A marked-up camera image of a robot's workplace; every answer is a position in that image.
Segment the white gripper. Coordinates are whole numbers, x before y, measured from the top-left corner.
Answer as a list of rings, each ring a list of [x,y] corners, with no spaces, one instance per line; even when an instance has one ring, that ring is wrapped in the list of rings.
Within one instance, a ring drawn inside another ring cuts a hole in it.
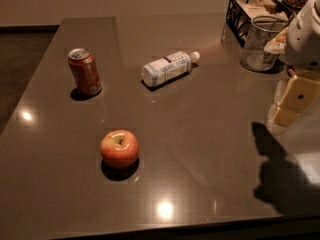
[[[264,47],[271,54],[284,54],[289,64],[301,69],[276,88],[270,122],[287,127],[320,97],[320,17],[314,7],[303,8]]]

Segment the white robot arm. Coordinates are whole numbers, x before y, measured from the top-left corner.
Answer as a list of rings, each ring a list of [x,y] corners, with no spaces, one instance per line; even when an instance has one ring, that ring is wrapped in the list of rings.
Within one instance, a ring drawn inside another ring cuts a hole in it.
[[[276,88],[269,121],[287,127],[320,95],[320,0],[308,0],[264,50],[283,54],[289,78]]]

